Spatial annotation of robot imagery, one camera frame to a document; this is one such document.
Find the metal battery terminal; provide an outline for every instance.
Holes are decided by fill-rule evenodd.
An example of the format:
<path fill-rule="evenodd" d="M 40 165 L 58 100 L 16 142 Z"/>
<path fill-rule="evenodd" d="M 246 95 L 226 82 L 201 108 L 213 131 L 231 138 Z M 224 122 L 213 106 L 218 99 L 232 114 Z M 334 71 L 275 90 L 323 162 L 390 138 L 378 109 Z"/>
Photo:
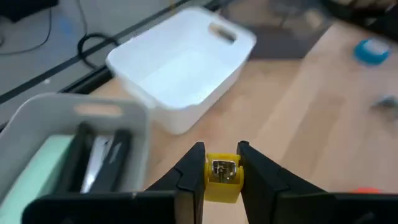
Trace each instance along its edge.
<path fill-rule="evenodd" d="M 207 154 L 205 164 L 205 200 L 235 203 L 243 187 L 240 155 Z"/>

